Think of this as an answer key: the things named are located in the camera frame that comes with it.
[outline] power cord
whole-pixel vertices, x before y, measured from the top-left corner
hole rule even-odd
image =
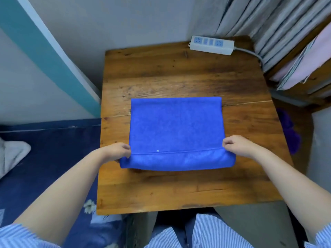
[[[236,49],[236,50],[239,50],[239,51],[243,51],[243,52],[246,52],[246,53],[248,53],[248,54],[251,54],[251,55],[256,56],[256,57],[260,60],[260,65],[261,65],[261,68],[263,69],[263,59],[262,59],[262,57],[260,57],[258,54],[256,54],[256,53],[253,52],[253,51],[250,51],[250,50],[248,50],[248,49],[237,48],[237,47],[234,47],[233,49]]]

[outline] striped shirt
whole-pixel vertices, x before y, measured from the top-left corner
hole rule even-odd
[[[226,223],[212,215],[197,214],[193,229],[193,248],[252,248],[242,236]],[[39,239],[27,228],[12,224],[0,228],[1,248],[59,248]],[[170,227],[156,235],[145,248],[181,248],[174,230]],[[331,223],[316,235],[316,245],[305,243],[306,248],[331,248]]]

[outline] wall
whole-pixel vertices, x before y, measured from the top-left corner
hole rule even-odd
[[[64,52],[100,89],[108,49],[187,40],[195,0],[29,0]]]
[[[0,29],[0,124],[94,118]]]
[[[314,137],[307,176],[331,193],[331,107],[312,116]]]

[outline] wooden tabletop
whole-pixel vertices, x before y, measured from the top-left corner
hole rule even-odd
[[[253,49],[248,37],[235,45]],[[100,146],[129,141],[131,98],[221,96],[226,136],[242,135],[292,164],[257,58],[190,50],[188,42],[106,52]],[[121,214],[281,200],[263,169],[237,157],[232,168],[185,172],[99,171],[97,213]]]

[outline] person's left hand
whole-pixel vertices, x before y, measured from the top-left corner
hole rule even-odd
[[[100,150],[105,154],[105,162],[115,161],[122,157],[129,158],[131,155],[131,147],[128,144],[119,142],[113,143],[111,145],[100,148]]]

